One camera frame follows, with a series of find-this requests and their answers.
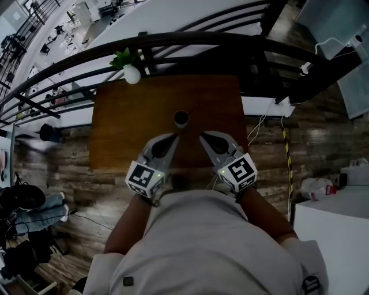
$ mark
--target jeans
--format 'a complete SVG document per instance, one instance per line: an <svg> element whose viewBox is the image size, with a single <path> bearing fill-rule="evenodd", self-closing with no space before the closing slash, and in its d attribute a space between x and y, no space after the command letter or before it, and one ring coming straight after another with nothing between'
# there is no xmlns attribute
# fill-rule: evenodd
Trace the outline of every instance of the jeans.
<svg viewBox="0 0 369 295"><path fill-rule="evenodd" d="M68 212L63 206L61 194L52 194L46 198L45 204L30 212L17 211L16 230L17 234L36 232L47 228L59 221Z"/></svg>

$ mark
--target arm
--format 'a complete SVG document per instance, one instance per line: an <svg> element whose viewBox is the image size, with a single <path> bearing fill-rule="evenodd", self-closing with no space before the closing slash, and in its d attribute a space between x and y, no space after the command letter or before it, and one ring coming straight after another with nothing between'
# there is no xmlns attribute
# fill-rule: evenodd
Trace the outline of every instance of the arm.
<svg viewBox="0 0 369 295"><path fill-rule="evenodd" d="M115 228L111 232L104 253L126 255L130 248L144 235L151 206L135 194Z"/></svg>
<svg viewBox="0 0 369 295"><path fill-rule="evenodd" d="M248 187L243 193L240 205L249 223L264 230L279 244L290 237L298 239L291 224L256 189Z"/></svg>

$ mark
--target green leaves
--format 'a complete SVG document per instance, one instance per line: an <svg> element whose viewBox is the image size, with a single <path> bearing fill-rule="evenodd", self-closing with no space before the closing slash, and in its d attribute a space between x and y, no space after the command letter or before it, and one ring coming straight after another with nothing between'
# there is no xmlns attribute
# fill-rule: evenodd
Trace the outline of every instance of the green leaves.
<svg viewBox="0 0 369 295"><path fill-rule="evenodd" d="M130 55L128 48L126 48L123 53L117 51L115 55L116 57L109 64L116 69L122 69L123 66L130 65L134 62L135 57Z"/></svg>

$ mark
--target white shirt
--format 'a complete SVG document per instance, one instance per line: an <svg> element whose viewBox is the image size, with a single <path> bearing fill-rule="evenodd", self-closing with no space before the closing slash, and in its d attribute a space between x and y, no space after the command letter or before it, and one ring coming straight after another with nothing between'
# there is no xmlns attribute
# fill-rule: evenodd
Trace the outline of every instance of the white shirt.
<svg viewBox="0 0 369 295"><path fill-rule="evenodd" d="M307 275L327 290L315 241L277 244L217 191L168 194L153 208L144 237L126 256L96 255L84 295L303 294ZM133 286L123 278L133 277Z"/></svg>

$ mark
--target wooden table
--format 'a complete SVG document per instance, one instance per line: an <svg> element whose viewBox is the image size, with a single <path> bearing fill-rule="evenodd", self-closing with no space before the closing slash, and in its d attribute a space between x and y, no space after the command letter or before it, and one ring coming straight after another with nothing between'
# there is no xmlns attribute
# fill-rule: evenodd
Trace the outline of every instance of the wooden table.
<svg viewBox="0 0 369 295"><path fill-rule="evenodd" d="M186 128L174 124L176 111L190 113ZM180 133L174 168L211 166L199 135L229 133L247 150L246 122L238 80L234 76L186 75L125 81L97 90L92 118L92 169L128 170L147 141L164 133Z"/></svg>

